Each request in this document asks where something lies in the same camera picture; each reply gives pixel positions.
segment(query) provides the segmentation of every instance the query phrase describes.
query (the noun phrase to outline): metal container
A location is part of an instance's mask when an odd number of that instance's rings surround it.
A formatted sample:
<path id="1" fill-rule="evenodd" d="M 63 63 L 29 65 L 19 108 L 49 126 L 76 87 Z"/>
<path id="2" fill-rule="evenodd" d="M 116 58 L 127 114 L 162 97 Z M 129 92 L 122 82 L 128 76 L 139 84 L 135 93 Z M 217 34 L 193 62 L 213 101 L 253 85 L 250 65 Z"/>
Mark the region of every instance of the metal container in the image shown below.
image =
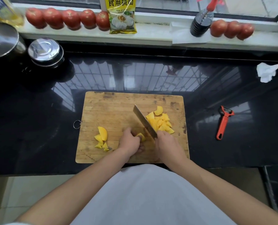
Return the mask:
<path id="1" fill-rule="evenodd" d="M 57 41 L 41 38 L 33 41 L 28 48 L 32 62 L 40 67 L 57 68 L 64 61 L 63 48 Z"/>
<path id="2" fill-rule="evenodd" d="M 0 23 L 0 61 L 13 61 L 25 54 L 27 48 L 18 31 Z"/>

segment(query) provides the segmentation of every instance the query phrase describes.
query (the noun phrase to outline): white shirt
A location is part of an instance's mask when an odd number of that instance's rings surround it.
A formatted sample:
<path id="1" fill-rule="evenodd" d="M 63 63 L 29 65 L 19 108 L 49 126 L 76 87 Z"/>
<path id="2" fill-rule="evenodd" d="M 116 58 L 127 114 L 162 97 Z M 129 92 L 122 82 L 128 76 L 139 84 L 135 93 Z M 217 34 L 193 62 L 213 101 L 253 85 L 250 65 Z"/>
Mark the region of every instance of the white shirt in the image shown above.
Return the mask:
<path id="1" fill-rule="evenodd" d="M 151 164 L 124 168 L 71 225 L 234 225 L 181 176 Z"/>

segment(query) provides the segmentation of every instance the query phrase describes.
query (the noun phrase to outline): wooden cutting board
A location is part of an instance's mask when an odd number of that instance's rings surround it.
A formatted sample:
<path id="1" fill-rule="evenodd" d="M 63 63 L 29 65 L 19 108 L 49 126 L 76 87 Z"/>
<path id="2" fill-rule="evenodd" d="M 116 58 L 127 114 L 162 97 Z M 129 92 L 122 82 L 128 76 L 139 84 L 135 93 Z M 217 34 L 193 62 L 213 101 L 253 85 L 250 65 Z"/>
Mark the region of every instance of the wooden cutting board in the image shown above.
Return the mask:
<path id="1" fill-rule="evenodd" d="M 147 130 L 133 113 L 134 105 L 146 116 L 155 111 L 157 105 L 163 107 L 175 131 L 175 136 L 189 158 L 186 118 L 184 100 L 182 96 L 130 94 L 116 92 L 89 91 L 85 95 L 83 115 L 80 127 L 79 141 L 77 144 L 77 163 L 94 163 L 103 158 L 107 153 L 103 149 L 95 148 L 98 143 L 94 136 L 99 134 L 97 127 L 102 126 L 108 132 L 107 144 L 113 150 L 117 149 L 122 132 L 128 126 L 146 137 L 145 151 L 133 155 L 129 163 L 161 163 L 155 153 L 155 142 Z"/>

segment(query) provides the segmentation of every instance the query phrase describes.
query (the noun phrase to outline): clear plastic bottle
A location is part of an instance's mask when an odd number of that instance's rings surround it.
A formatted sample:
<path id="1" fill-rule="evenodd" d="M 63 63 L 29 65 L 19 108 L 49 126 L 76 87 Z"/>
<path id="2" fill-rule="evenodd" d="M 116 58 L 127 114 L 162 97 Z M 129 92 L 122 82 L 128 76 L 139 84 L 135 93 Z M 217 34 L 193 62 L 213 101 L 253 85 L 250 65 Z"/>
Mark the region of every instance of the clear plastic bottle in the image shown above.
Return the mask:
<path id="1" fill-rule="evenodd" d="M 0 21 L 16 27 L 25 23 L 23 15 L 14 9 L 9 0 L 0 0 Z"/>
<path id="2" fill-rule="evenodd" d="M 210 28 L 214 19 L 214 10 L 217 3 L 218 0 L 212 0 L 206 9 L 201 10 L 196 15 L 190 28 L 190 32 L 193 36 L 201 37 Z"/>

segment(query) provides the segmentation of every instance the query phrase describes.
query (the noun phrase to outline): pot lid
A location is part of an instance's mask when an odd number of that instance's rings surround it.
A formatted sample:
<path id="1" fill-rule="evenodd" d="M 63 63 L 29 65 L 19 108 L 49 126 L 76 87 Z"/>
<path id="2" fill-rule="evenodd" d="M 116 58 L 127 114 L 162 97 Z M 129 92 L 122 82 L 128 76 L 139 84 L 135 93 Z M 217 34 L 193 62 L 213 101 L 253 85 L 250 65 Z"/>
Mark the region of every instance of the pot lid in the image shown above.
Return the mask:
<path id="1" fill-rule="evenodd" d="M 60 45 L 55 40 L 49 38 L 37 39 L 28 48 L 29 56 L 37 62 L 52 60 L 59 52 Z"/>
<path id="2" fill-rule="evenodd" d="M 18 43 L 19 34 L 11 25 L 0 23 L 0 57 L 9 53 Z"/>

